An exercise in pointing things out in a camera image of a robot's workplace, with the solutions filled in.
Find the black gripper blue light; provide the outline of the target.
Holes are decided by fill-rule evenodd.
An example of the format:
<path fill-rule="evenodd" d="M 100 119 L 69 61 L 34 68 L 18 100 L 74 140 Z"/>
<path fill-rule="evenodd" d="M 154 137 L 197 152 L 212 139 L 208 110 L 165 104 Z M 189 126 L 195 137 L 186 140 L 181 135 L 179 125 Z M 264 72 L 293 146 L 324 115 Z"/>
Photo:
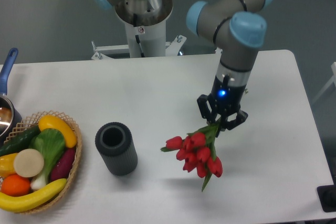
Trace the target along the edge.
<path fill-rule="evenodd" d="M 211 93 L 201 94 L 197 98 L 202 118 L 206 119 L 208 124 L 219 124 L 216 137 L 220 132 L 230 131 L 247 120 L 248 113 L 240 108 L 245 87 L 246 84 L 237 87 L 229 84 L 229 77 L 224 77 L 222 81 L 215 77 Z M 228 117 L 233 114 L 236 114 L 236 117 L 229 121 Z"/>

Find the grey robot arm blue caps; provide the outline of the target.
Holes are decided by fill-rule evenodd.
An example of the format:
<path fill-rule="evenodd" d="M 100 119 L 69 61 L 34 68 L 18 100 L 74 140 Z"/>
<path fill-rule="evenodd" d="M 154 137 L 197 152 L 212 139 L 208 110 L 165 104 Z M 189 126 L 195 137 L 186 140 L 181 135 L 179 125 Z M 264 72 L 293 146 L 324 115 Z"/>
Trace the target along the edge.
<path fill-rule="evenodd" d="M 172 0 L 94 0 L 102 9 L 113 8 L 124 23 L 132 58 L 166 56 L 166 20 Z M 197 104 L 201 116 L 217 131 L 231 130 L 248 117 L 240 101 L 264 43 L 266 21 L 259 11 L 272 0 L 199 1 L 186 15 L 186 25 L 195 35 L 212 42 L 222 53 L 208 95 Z"/>

